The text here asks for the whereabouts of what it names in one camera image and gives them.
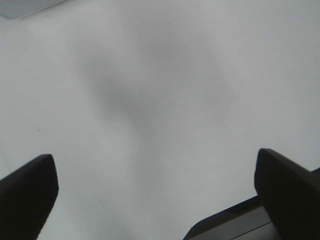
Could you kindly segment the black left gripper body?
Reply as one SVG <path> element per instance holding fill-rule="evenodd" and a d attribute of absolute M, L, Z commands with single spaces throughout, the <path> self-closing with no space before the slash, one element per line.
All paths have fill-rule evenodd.
<path fill-rule="evenodd" d="M 258 196 L 197 222 L 185 240 L 276 240 L 278 232 Z"/>

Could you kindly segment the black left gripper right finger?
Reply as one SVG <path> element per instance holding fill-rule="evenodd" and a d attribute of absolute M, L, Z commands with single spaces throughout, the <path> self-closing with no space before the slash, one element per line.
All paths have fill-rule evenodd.
<path fill-rule="evenodd" d="M 283 240 L 320 238 L 320 177 L 289 158 L 261 148 L 254 187 Z"/>

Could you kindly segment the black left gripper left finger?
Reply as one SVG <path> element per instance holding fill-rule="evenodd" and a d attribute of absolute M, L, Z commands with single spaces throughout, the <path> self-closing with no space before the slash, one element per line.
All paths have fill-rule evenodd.
<path fill-rule="evenodd" d="M 0 238 L 36 240 L 58 196 L 54 158 L 42 154 L 0 180 Z"/>

